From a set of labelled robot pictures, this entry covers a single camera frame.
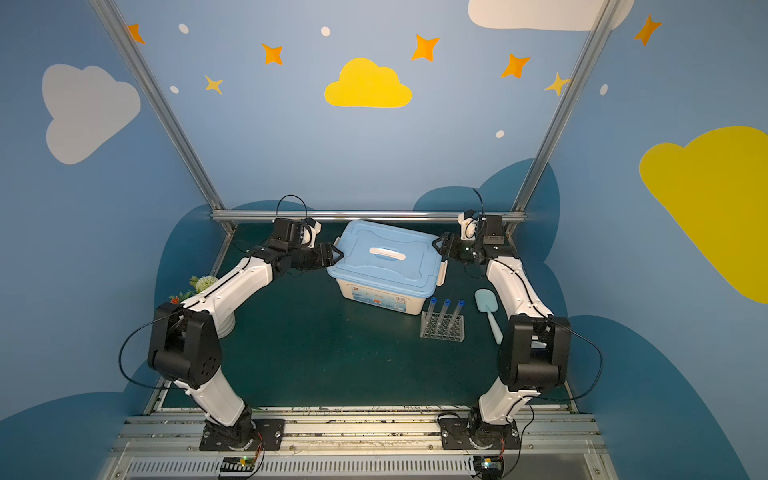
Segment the light blue bin lid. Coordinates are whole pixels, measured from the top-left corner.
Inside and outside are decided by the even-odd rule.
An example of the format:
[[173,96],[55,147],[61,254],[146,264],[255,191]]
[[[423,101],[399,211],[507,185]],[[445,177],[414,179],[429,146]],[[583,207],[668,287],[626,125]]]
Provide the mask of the light blue bin lid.
[[434,234],[362,220],[350,222],[336,248],[343,257],[327,268],[341,281],[427,298],[437,288],[442,256]]

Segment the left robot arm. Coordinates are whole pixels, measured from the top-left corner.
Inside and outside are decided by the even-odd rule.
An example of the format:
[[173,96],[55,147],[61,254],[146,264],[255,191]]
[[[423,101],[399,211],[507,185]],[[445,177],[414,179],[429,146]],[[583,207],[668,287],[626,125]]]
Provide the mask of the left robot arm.
[[204,433],[226,450],[244,450],[255,438],[252,409],[222,369],[220,340],[233,332],[235,311],[277,277],[295,269],[335,265],[343,253],[319,243],[319,221],[277,217],[269,237],[211,286],[178,303],[160,305],[152,321],[147,364],[190,396],[206,416]]

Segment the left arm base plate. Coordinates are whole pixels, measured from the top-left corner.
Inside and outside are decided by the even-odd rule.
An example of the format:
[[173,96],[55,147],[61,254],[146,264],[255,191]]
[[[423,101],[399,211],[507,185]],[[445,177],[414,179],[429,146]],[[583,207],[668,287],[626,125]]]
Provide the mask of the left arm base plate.
[[233,426],[206,420],[199,444],[200,451],[250,452],[280,449],[285,421],[282,419],[243,418]]

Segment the clear test tube rack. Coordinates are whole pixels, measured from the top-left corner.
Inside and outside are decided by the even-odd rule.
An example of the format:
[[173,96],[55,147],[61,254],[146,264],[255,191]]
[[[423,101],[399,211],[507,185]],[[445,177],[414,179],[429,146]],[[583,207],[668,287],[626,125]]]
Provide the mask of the clear test tube rack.
[[463,342],[465,339],[464,316],[440,316],[438,313],[421,313],[420,337],[424,339]]

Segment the potted artificial flower plant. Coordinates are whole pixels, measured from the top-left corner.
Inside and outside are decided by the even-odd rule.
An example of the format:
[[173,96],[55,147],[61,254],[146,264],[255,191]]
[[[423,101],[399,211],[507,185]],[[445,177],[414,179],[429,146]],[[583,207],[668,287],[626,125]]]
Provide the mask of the potted artificial flower plant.
[[215,306],[216,298],[212,293],[212,288],[217,282],[218,279],[215,276],[192,276],[189,280],[190,288],[186,292],[169,296],[168,300],[172,304],[182,305],[191,305],[198,301],[213,316],[218,337],[224,338],[234,331],[236,319],[233,311],[226,314],[218,312]]

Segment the aluminium frame rail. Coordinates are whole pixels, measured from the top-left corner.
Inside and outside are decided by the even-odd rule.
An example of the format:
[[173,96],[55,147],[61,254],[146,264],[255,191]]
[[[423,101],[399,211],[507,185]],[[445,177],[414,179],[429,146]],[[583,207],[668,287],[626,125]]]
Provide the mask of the aluminium frame rail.
[[217,222],[255,223],[271,222],[275,218],[303,219],[313,218],[320,222],[345,222],[353,220],[369,220],[380,222],[417,222],[417,223],[452,223],[458,220],[461,212],[455,211],[328,211],[288,210],[276,212],[272,210],[213,210],[211,217]]

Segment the light blue plastic scoop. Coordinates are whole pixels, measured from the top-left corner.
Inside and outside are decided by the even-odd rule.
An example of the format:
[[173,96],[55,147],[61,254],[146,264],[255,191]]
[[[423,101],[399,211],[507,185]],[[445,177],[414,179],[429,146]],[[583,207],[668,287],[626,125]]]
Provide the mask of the light blue plastic scoop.
[[498,310],[498,302],[495,294],[488,289],[478,289],[474,294],[476,306],[481,313],[487,316],[489,327],[497,345],[503,341],[503,333],[495,318],[495,312]]

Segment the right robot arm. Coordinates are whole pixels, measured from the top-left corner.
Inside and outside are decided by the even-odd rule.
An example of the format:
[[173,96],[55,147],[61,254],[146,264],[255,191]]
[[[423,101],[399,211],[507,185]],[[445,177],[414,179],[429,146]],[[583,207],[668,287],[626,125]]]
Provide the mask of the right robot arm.
[[499,215],[467,210],[458,216],[457,234],[433,242],[443,259],[485,268],[485,277],[501,301],[508,323],[500,330],[497,378],[478,400],[468,429],[475,436],[506,432],[528,402],[565,383],[571,340],[586,338],[565,317],[547,308],[528,280],[522,260],[509,244]]

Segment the white plastic storage bin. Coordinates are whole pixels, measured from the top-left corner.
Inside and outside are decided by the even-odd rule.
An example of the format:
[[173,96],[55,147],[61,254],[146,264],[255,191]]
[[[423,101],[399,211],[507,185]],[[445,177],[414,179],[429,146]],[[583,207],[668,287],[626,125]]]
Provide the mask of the white plastic storage bin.
[[[443,260],[441,265],[441,271],[438,278],[437,287],[442,284],[444,279]],[[342,295],[350,300],[365,303],[368,305],[393,310],[408,315],[419,314],[427,300],[432,298],[433,295],[427,298],[411,297],[405,294],[396,294],[382,289],[373,287],[364,287],[362,285],[351,283],[348,281],[336,280],[338,286],[342,292]]]

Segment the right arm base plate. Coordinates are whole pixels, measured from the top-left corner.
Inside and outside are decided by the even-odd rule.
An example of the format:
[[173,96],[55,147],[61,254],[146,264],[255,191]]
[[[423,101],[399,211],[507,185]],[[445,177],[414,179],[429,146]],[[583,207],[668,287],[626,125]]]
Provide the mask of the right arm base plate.
[[502,450],[521,445],[515,422],[492,425],[480,419],[439,416],[437,424],[444,450]]

